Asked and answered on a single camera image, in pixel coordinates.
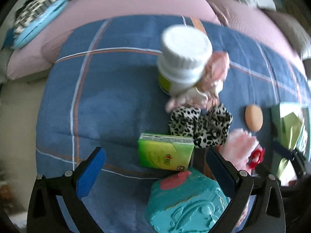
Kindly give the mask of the pink white knitted cloth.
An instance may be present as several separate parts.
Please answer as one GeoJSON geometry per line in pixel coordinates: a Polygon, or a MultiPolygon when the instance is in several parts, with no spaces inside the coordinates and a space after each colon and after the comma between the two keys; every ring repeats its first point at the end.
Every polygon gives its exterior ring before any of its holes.
{"type": "Polygon", "coordinates": [[[265,155],[265,149],[261,147],[256,136],[243,129],[230,132],[225,143],[218,147],[218,152],[238,171],[244,170],[249,175],[263,162],[265,155]]]}

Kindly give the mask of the green cloth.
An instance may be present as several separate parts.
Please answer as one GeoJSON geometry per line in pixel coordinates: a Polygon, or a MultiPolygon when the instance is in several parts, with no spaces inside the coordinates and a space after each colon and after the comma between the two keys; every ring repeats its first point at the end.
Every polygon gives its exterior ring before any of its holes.
{"type": "MultiPolygon", "coordinates": [[[[305,154],[307,139],[305,136],[306,129],[302,112],[291,112],[280,120],[283,124],[280,144],[286,149],[298,149],[301,153],[305,154]]],[[[283,186],[288,186],[291,180],[296,179],[296,174],[290,160],[281,158],[277,170],[277,177],[283,186]]]]}

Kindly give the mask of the leopard print scrunchie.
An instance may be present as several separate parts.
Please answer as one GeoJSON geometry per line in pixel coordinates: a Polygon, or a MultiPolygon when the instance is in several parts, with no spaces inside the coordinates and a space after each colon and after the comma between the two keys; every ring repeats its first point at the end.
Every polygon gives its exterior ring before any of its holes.
{"type": "Polygon", "coordinates": [[[223,104],[204,111],[179,107],[170,113],[170,134],[191,137],[195,148],[217,147],[225,143],[232,124],[232,115],[223,104]]]}

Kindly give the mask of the tan makeup sponge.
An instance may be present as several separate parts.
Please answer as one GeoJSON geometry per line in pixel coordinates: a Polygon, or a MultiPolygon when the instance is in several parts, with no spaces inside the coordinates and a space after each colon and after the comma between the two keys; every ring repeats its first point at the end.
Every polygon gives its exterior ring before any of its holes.
{"type": "Polygon", "coordinates": [[[248,105],[245,109],[245,122],[250,131],[258,132],[263,126],[263,112],[258,105],[248,105]]]}

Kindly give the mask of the green tissue pack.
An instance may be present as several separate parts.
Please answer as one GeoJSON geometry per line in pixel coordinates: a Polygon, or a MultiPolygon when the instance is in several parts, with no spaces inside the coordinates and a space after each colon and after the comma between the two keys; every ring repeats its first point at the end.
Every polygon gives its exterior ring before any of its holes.
{"type": "Polygon", "coordinates": [[[139,162],[147,168],[185,171],[194,146],[191,137],[142,133],[138,139],[139,162]]]}

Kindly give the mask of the pink floral scrunchie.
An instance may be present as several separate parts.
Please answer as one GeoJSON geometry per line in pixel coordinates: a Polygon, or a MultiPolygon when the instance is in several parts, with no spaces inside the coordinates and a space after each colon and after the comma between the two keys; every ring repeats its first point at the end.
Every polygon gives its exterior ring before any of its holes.
{"type": "Polygon", "coordinates": [[[166,104],[170,113],[179,107],[193,107],[210,110],[220,104],[219,93],[222,91],[230,65],[227,52],[213,52],[207,62],[201,79],[190,89],[171,97],[166,104]]]}

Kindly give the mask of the teal shallow cardboard tray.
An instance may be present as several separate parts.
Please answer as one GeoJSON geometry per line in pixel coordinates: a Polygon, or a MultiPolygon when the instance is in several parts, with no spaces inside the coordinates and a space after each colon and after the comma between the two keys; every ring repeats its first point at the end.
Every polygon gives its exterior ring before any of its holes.
{"type": "Polygon", "coordinates": [[[297,149],[310,162],[310,108],[298,103],[281,102],[270,109],[273,131],[272,172],[281,185],[298,179],[286,153],[297,149]]]}

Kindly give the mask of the teal plastic house box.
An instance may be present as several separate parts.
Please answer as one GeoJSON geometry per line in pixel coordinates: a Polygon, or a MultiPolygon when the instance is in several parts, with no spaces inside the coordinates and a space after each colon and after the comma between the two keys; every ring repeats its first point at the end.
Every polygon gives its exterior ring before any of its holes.
{"type": "Polygon", "coordinates": [[[156,232],[209,232],[229,203],[215,180],[190,168],[153,183],[145,219],[156,232]]]}

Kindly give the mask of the blue plaid blanket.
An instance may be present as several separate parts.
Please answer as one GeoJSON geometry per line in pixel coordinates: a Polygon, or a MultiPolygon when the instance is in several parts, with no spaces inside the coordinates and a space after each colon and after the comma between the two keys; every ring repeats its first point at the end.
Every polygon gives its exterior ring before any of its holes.
{"type": "MultiPolygon", "coordinates": [[[[77,28],[62,46],[45,87],[36,125],[36,168],[58,177],[102,147],[107,160],[83,202],[104,232],[151,232],[144,213],[152,183],[162,170],[139,165],[141,133],[168,133],[168,96],[158,84],[156,60],[162,32],[194,25],[180,16],[135,15],[77,28]]],[[[304,75],[270,48],[224,26],[200,22],[216,51],[230,57],[220,100],[245,128],[247,105],[259,105],[258,133],[271,160],[270,107],[280,102],[310,105],[304,75]]]]}

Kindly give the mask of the grey throw pillow flat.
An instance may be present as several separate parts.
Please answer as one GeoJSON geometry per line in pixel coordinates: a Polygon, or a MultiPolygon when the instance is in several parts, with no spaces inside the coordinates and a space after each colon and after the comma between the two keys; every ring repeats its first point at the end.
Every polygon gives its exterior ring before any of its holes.
{"type": "Polygon", "coordinates": [[[281,29],[300,58],[310,59],[310,34],[299,21],[286,13],[266,9],[263,12],[281,29]]]}

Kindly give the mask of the white pill bottle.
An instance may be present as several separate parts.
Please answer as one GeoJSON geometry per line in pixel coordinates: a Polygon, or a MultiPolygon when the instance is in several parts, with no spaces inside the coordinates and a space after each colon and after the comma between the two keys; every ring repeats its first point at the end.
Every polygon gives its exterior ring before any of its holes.
{"type": "Polygon", "coordinates": [[[212,52],[207,35],[193,26],[166,28],[161,35],[161,54],[157,60],[161,89],[176,96],[194,86],[201,79],[212,52]]]}

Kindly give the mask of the black white patterned cushion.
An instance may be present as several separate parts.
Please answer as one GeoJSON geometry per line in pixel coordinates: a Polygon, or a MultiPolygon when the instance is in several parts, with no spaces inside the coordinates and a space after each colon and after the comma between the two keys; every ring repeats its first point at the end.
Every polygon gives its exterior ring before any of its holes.
{"type": "Polygon", "coordinates": [[[68,0],[33,0],[26,5],[14,22],[12,48],[28,44],[61,14],[67,3],[68,0]]]}

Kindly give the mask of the pink sofa seat cover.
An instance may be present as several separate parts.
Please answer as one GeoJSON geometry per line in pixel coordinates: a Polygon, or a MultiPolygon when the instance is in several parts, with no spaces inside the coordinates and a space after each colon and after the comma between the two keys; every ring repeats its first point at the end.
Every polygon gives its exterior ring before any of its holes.
{"type": "Polygon", "coordinates": [[[1,75],[16,80],[48,70],[74,29],[106,18],[141,14],[177,15],[226,26],[275,50],[300,72],[305,70],[301,57],[272,19],[236,0],[72,0],[26,46],[1,59],[1,75]]]}

